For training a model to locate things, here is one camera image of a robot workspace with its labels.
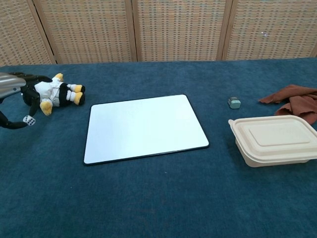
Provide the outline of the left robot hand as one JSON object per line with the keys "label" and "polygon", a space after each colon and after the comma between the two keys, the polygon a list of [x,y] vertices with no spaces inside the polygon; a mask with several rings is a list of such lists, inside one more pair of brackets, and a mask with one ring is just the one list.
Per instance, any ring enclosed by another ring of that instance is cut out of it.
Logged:
{"label": "left robot hand", "polygon": [[0,102],[4,103],[13,97],[18,102],[28,105],[27,114],[20,121],[10,120],[4,112],[0,113],[0,126],[6,129],[21,129],[36,123],[34,118],[40,107],[40,93],[34,87],[37,83],[49,83],[52,79],[44,75],[27,74],[23,72],[0,73]]}

